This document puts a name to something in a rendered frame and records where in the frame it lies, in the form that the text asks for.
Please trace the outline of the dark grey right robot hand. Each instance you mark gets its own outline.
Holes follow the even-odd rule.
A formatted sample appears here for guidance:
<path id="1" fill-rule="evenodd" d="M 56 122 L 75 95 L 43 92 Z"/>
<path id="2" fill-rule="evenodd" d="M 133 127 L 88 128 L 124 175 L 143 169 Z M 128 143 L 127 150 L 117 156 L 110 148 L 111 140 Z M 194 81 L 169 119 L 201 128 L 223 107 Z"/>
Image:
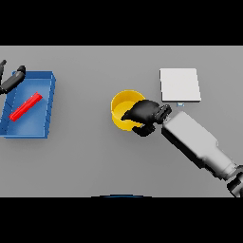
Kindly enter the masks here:
<path id="1" fill-rule="evenodd" d="M 132 131 L 141 137 L 147 137 L 155 131 L 154 124 L 163 124 L 171 112 L 172 108 L 169 104 L 160 106 L 156 102 L 142 100 L 135 103 L 130 110 L 127 110 L 121 120 L 141 123 L 141 127 L 134 126 Z"/>

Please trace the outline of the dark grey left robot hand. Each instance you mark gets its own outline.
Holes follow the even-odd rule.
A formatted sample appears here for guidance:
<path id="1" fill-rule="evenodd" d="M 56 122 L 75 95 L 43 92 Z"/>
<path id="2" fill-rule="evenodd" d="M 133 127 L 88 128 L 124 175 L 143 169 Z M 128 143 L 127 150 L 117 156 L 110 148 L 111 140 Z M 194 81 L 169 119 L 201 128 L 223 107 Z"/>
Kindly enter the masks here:
<path id="1" fill-rule="evenodd" d="M 4 65 L 6 63 L 6 60 L 3 60 L 0 63 L 0 95 L 10 93 L 11 90 L 20 84 L 26 77 L 26 67 L 24 65 L 20 65 L 16 72 L 2 83 Z"/>

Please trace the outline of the red beaker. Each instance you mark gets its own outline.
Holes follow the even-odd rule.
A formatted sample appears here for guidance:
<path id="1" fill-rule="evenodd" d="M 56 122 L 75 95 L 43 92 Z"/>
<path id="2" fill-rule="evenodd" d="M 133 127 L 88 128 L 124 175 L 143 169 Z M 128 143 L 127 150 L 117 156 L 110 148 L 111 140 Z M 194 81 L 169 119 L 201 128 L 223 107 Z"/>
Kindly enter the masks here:
<path id="1" fill-rule="evenodd" d="M 9 114 L 9 119 L 13 122 L 16 122 L 20 119 L 25 113 L 27 113 L 35 104 L 43 99 L 43 96 L 35 92 L 31 95 L 26 101 L 24 101 L 20 106 L 18 106 L 12 113 Z"/>

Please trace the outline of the pale square measuring scale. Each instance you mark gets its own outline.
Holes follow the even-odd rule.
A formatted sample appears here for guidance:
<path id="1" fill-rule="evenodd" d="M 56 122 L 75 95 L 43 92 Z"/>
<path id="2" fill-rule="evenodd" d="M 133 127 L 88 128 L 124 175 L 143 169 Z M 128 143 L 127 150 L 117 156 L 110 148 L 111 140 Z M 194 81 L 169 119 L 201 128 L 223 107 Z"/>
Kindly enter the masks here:
<path id="1" fill-rule="evenodd" d="M 161 68 L 161 100 L 168 103 L 199 103 L 199 82 L 195 68 Z"/>

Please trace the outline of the yellow bowl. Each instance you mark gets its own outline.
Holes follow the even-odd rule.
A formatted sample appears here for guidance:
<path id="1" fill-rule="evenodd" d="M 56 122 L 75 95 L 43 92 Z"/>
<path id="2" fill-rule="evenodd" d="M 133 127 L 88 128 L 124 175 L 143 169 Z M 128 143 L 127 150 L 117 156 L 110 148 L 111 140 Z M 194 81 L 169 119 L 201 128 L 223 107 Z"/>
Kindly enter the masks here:
<path id="1" fill-rule="evenodd" d="M 130 120 L 122 120 L 122 116 L 130 110 L 135 103 L 144 100 L 145 97 L 136 90 L 126 89 L 117 93 L 110 104 L 113 123 L 124 131 L 131 131 L 133 127 L 141 127 L 141 123 Z"/>

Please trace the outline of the blue tray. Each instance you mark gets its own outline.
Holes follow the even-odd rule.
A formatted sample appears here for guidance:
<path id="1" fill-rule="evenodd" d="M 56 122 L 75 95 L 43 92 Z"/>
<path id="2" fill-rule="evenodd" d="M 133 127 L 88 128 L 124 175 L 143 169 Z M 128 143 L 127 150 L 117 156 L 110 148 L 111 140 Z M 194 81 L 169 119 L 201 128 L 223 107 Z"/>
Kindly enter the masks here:
<path id="1" fill-rule="evenodd" d="M 52 71 L 27 71 L 9 94 L 0 116 L 0 137 L 46 139 L 56 79 Z"/>

